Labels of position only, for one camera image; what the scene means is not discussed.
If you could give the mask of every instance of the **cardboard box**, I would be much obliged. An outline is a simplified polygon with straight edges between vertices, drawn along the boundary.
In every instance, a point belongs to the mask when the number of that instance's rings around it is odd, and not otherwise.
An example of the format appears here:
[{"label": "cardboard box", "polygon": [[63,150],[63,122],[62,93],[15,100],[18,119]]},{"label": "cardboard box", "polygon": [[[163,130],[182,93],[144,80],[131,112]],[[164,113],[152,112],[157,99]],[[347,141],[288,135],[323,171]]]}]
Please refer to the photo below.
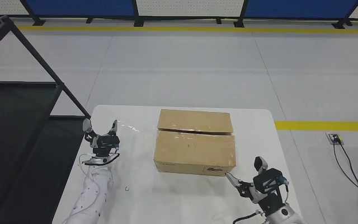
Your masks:
[{"label": "cardboard box", "polygon": [[209,132],[210,134],[233,132],[229,113],[191,110],[161,110],[157,127],[159,130]]},{"label": "cardboard box", "polygon": [[159,172],[224,176],[236,166],[228,113],[162,110],[158,129]]}]

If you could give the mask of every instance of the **pegboard panel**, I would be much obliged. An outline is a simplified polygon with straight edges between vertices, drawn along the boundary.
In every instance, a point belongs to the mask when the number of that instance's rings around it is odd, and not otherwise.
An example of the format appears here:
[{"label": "pegboard panel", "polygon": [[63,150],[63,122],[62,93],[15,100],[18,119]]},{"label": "pegboard panel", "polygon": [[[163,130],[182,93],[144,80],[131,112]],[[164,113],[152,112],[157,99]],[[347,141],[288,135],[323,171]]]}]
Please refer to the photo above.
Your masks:
[{"label": "pegboard panel", "polygon": [[0,15],[28,15],[19,0],[0,0]]},{"label": "pegboard panel", "polygon": [[36,15],[134,16],[131,0],[27,0]]},{"label": "pegboard panel", "polygon": [[350,18],[358,18],[358,7],[354,10],[354,12],[351,14]]},{"label": "pegboard panel", "polygon": [[238,17],[244,0],[137,0],[140,16]]},{"label": "pegboard panel", "polygon": [[344,18],[357,0],[249,0],[246,17]]}]

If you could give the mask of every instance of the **white table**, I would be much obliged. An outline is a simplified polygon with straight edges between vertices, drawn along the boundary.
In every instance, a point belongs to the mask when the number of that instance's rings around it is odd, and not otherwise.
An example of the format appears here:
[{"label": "white table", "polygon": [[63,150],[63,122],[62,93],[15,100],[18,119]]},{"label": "white table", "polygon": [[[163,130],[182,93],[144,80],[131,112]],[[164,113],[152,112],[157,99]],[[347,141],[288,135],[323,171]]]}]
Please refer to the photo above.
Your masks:
[{"label": "white table", "polygon": [[[281,170],[291,182],[274,120],[268,110],[99,105],[92,115],[93,128],[96,133],[104,134],[117,119],[121,156],[114,164],[117,184],[98,223],[225,224],[260,208],[248,198],[241,198],[225,177],[158,172],[153,156],[161,109],[230,113],[237,163],[232,174],[244,181],[252,181],[257,175],[253,167],[254,159],[262,156],[269,167]],[[84,174],[77,161],[80,154],[88,152],[92,149],[83,140],[53,223],[62,223],[68,217],[82,191]],[[284,187],[281,192],[284,198]],[[292,182],[288,202],[300,214]],[[241,223],[263,221],[263,217],[256,216]]]}]

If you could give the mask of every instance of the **yellow floor line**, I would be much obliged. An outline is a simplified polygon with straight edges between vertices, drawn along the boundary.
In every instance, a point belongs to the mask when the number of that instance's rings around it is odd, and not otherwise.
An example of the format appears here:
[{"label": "yellow floor line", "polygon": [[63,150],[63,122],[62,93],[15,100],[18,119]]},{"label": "yellow floor line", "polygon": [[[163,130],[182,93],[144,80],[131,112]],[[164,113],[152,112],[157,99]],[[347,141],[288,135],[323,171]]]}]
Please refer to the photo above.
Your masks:
[{"label": "yellow floor line", "polygon": [[277,130],[358,130],[358,122],[275,121]]},{"label": "yellow floor line", "polygon": [[181,27],[181,26],[18,26],[21,30],[47,31],[205,31],[205,32],[293,32],[316,34],[358,34],[358,30],[346,29],[286,29],[286,28],[235,28],[235,27]]}]

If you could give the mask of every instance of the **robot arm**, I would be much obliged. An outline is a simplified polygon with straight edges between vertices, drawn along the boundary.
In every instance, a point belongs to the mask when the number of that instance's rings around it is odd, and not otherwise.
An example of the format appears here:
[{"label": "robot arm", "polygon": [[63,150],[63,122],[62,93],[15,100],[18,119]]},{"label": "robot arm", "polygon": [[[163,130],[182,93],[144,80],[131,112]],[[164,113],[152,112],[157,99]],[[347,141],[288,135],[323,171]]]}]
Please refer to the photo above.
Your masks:
[{"label": "robot arm", "polygon": [[[264,224],[307,224],[286,201],[282,202],[279,186],[286,185],[288,193],[289,185],[282,172],[274,168],[268,170],[267,162],[262,157],[255,158],[254,167],[258,175],[253,178],[251,183],[237,179],[229,172],[225,175],[239,191],[241,197],[249,198],[252,203],[260,206],[266,217]],[[239,218],[233,224],[259,213],[256,212],[250,216]]]},{"label": "robot arm", "polygon": [[119,157],[120,140],[117,134],[117,120],[105,135],[98,135],[92,129],[91,121],[83,121],[84,138],[93,148],[93,154],[89,160],[82,164],[88,166],[87,174],[83,182],[83,190],[69,217],[64,220],[66,224],[96,224],[103,207],[107,201],[107,195],[113,186],[111,172],[112,162]]}]

